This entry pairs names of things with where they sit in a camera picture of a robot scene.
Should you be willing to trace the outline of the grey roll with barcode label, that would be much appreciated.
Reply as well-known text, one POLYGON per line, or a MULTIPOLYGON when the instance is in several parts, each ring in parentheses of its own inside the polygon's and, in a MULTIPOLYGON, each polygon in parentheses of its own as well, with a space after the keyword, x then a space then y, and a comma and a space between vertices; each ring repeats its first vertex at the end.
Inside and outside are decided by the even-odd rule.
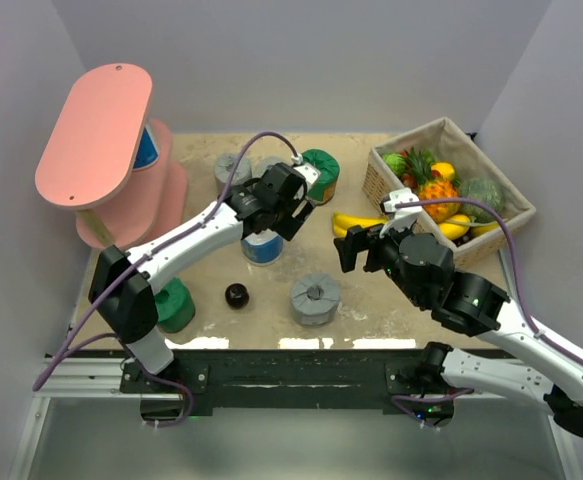
POLYGON ((284 160, 277 156, 269 156, 259 160, 253 167, 252 167, 252 178, 253 179, 260 179, 262 178, 267 171, 269 171, 274 165, 278 163, 283 163, 284 160))

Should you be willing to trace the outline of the grey roll front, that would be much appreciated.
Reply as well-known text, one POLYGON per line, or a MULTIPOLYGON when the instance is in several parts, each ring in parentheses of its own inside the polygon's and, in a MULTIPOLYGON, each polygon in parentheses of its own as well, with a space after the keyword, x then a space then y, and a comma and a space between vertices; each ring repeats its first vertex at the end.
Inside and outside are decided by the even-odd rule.
POLYGON ((340 302, 338 284, 324 273, 312 273, 299 278, 290 291, 292 319, 303 327, 320 327, 331 323, 340 302))

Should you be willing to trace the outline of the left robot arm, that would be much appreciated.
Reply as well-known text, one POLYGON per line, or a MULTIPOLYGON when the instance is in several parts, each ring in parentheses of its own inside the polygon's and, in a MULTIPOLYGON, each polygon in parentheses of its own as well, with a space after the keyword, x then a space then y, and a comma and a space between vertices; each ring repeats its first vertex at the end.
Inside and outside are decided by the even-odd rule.
POLYGON ((153 241, 101 251, 89 301, 144 367, 142 378, 154 391, 167 392, 178 380, 174 354, 157 327, 155 296, 183 270, 252 234, 272 231, 291 240, 314 209, 308 192, 319 176, 307 163, 277 163, 153 241))

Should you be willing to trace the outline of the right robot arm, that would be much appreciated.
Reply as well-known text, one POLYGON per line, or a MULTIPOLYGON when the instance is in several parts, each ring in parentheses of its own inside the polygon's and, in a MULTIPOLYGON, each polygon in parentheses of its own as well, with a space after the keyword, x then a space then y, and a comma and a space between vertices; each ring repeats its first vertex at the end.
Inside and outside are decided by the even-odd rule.
POLYGON ((368 273, 382 271, 413 306, 442 327, 494 345, 515 363, 478 357, 440 342, 424 348, 404 378, 430 393, 445 386, 529 402, 583 438, 583 350, 555 333, 543 341, 520 306, 489 280, 459 270, 453 255, 431 234, 411 230, 382 235, 381 226, 354 226, 334 239, 343 272, 364 252, 368 273))

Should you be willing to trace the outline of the pink three-tier shelf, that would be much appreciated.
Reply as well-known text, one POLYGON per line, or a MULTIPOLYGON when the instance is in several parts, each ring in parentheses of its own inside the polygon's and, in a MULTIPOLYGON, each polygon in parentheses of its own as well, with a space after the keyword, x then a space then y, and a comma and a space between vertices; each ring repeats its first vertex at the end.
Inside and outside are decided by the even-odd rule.
POLYGON ((168 126, 149 114, 152 78, 127 63, 88 71, 72 86, 35 172, 38 193, 73 212, 80 239, 93 249, 127 249, 182 222, 188 178, 173 157, 168 126), (159 158, 133 170, 149 123, 159 158))

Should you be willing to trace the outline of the yellow banana bunch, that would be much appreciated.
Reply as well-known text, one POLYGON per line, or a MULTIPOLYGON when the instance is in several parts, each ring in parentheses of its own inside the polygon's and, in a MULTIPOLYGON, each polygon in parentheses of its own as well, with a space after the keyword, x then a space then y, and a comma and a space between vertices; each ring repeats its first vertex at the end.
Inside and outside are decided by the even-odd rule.
POLYGON ((351 227, 360 226, 362 228, 369 228, 378 224, 385 224, 386 222, 387 220, 383 218, 367 218, 334 213, 332 215, 332 233, 336 238, 343 238, 351 227))

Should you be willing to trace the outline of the green wrapped paper roll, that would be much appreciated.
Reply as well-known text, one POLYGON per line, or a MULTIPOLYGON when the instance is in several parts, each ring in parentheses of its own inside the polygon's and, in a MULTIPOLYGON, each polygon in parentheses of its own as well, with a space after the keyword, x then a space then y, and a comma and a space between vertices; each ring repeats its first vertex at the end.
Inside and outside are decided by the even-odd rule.
POLYGON ((317 182, 309 190, 308 196, 315 205, 324 205, 334 196, 340 165, 328 152, 321 149, 308 149, 301 153, 302 159, 319 170, 317 182))

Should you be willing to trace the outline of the yellow lemon in basket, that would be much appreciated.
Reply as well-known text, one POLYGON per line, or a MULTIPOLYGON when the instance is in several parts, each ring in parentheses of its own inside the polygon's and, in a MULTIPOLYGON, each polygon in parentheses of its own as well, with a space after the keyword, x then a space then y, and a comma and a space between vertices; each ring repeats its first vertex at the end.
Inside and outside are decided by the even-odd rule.
POLYGON ((471 228, 471 218, 456 214, 438 224, 438 228, 445 238, 455 241, 467 234, 471 228))

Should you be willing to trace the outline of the grey roll with cartoon label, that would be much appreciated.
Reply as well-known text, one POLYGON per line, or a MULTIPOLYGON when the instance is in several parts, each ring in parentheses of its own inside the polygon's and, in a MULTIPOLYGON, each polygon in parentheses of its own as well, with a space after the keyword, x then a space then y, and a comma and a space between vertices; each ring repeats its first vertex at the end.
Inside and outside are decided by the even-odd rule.
MULTIPOLYGON (((223 153, 217 158, 215 162, 213 172, 218 195, 221 195, 222 191, 225 188, 225 185, 233 169, 236 157, 237 157, 236 153, 223 153)), ((251 178, 252 178, 251 160, 247 156, 243 156, 242 160, 239 162, 236 172, 232 177, 230 184, 232 186, 240 185, 251 178)))

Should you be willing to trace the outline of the green artificial fruit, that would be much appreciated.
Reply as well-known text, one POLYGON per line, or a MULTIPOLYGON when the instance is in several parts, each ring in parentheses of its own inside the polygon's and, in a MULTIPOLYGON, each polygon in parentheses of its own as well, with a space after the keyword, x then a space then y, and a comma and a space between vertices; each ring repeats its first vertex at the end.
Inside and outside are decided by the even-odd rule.
POLYGON ((407 161, 400 153, 385 154, 382 159, 397 178, 400 178, 407 170, 407 161))

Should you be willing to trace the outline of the artificial pineapple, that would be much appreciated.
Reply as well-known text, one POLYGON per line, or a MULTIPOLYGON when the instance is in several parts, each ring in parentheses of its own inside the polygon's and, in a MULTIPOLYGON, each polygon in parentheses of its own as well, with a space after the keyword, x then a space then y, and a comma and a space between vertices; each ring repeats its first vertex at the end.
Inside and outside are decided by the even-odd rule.
MULTIPOLYGON (((428 150, 416 151, 414 148, 403 152, 406 173, 415 182, 415 193, 420 200, 439 200, 457 198, 458 193, 452 180, 445 179, 434 169, 435 159, 428 150)), ((458 203, 439 203, 425 205, 424 210, 431 219, 439 224, 459 211, 458 203)))

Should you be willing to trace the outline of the yellow artificial fruit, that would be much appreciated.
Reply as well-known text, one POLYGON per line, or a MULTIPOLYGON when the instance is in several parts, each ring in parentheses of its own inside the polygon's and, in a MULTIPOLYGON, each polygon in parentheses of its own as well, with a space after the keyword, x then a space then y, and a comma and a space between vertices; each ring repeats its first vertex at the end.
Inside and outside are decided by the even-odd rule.
POLYGON ((455 167, 448 162, 436 162, 431 165, 430 171, 433 178, 443 179, 448 182, 453 182, 456 178, 455 167))

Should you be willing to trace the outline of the green artificial melon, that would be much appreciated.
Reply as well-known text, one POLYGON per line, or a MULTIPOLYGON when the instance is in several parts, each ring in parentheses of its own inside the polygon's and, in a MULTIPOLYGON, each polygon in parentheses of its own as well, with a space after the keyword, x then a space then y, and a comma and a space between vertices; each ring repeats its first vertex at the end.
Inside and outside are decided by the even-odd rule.
MULTIPOLYGON (((489 178, 470 178, 463 180, 458 189, 459 195, 463 198, 469 198, 488 206, 498 215, 501 214, 505 199, 501 186, 489 178)), ((463 203, 460 212, 477 223, 491 223, 495 219, 484 209, 473 204, 463 203)))

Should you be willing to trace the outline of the wicker basket with cloth liner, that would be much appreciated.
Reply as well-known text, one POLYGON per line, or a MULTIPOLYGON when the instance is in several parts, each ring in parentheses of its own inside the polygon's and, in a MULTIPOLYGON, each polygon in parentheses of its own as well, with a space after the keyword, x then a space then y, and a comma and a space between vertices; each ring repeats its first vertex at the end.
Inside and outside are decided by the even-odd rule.
MULTIPOLYGON (((480 150, 469 135, 447 117, 400 133, 371 148, 362 192, 375 209, 380 208, 380 200, 385 195, 403 187, 399 178, 382 160, 382 156, 410 149, 428 150, 435 158, 453 164, 462 180, 484 177, 497 183, 504 200, 501 217, 511 234, 517 233, 536 214, 536 208, 514 184, 480 150)), ((461 268, 480 261, 506 245, 504 234, 497 228, 457 246, 444 237, 427 214, 420 216, 415 231, 434 234, 443 245, 452 250, 455 264, 461 268)))

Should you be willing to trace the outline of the green wrapped roll front left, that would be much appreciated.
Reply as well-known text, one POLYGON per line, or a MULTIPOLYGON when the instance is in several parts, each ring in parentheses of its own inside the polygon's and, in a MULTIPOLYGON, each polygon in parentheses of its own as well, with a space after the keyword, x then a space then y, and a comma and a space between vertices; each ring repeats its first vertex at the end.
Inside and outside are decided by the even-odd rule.
POLYGON ((154 297, 158 327, 173 334, 183 330, 194 318, 195 303, 189 289, 179 278, 170 280, 154 297))

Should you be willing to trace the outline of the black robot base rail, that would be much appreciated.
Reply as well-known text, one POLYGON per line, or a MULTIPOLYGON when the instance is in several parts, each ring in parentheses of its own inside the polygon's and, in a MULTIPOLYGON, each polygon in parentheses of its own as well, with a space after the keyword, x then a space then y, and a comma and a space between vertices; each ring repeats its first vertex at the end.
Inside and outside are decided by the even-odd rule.
POLYGON ((193 350, 174 353, 158 378, 119 352, 82 352, 39 389, 52 397, 137 399, 142 419, 164 427, 219 409, 413 411, 442 423, 463 385, 441 377, 439 344, 410 350, 193 350))

